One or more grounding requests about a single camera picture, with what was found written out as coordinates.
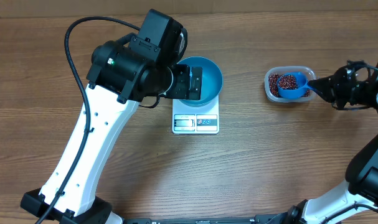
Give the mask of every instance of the red beans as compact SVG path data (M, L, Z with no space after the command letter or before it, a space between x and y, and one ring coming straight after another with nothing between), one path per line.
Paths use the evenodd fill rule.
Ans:
M273 96L280 97L278 94L277 88L277 80L281 77L279 74L271 74L269 76L269 89ZM296 83L296 79L293 75L286 75L280 79L279 85L284 90L296 90L298 88L298 84ZM306 91L306 93L302 97L306 97L310 95L310 90Z

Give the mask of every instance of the wooden table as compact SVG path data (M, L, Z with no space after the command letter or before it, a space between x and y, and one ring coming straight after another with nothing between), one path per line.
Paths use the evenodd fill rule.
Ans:
M143 16L118 17L140 26ZM280 105L265 96L272 67L305 65L319 77L347 59L378 60L378 11L174 16L189 32L185 57L224 74L220 133L171 132L170 100L129 120L97 195L131 217L250 217L279 213L338 185L378 133L375 110L336 111L320 98ZM33 223L19 208L56 167L82 106L63 39L76 18L0 19L0 223ZM132 30L87 22L70 48L85 79L94 48ZM347 223L378 223L365 212Z

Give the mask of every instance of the digital kitchen scale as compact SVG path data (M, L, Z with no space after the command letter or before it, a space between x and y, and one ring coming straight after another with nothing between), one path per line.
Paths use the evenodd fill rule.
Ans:
M172 101L174 134L217 134L219 132L219 96L204 106L187 106Z

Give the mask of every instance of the blue measuring cup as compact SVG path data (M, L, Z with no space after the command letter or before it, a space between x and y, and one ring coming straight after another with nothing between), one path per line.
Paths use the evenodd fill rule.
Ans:
M296 83L298 85L298 88L296 90L284 90L280 87L280 80L281 78L288 76L288 75L293 75L296 79ZM308 86L308 78L306 75L302 72L290 72L282 75L278 80L277 80L277 88L278 88L278 94L282 98L286 99L298 99L302 97L306 91L312 90L310 86Z

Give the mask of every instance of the blue bowl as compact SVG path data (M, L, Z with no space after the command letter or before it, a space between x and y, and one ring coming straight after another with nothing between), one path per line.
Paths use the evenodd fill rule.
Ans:
M202 67L202 86L200 100L181 100L187 106L204 106L217 97L222 90L224 78L219 67L208 58L188 57L181 60L179 64L186 64L190 67Z

